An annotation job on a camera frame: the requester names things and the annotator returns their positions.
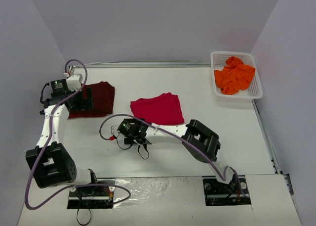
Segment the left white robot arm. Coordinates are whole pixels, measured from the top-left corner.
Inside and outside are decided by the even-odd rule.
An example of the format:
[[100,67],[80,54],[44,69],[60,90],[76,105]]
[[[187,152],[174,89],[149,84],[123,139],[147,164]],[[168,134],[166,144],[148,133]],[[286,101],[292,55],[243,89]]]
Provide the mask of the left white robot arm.
[[91,169],[79,169],[63,145],[66,121],[73,110],[91,110],[92,91],[87,98],[81,90],[82,75],[51,81],[51,97],[40,98],[44,115],[43,129],[34,149],[26,152],[26,161],[34,170],[33,177],[39,188],[58,185],[81,185],[87,195],[99,191],[99,182]]

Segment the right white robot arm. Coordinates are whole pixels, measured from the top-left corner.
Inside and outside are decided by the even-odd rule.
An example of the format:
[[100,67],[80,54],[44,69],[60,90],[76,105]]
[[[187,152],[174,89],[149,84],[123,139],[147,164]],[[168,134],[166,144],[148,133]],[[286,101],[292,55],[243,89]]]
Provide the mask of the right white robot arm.
[[163,126],[143,120],[124,119],[117,133],[124,136],[125,145],[136,144],[144,148],[152,144],[180,141],[196,160],[210,165],[223,192],[230,193],[237,187],[237,175],[223,157],[219,136],[198,120]]

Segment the bright red t shirt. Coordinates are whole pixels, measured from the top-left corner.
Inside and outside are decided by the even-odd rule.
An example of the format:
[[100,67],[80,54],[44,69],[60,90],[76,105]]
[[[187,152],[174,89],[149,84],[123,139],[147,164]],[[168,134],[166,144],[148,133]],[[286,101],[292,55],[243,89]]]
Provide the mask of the bright red t shirt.
[[132,101],[130,108],[135,117],[148,123],[175,126],[185,122],[178,95],[170,92]]

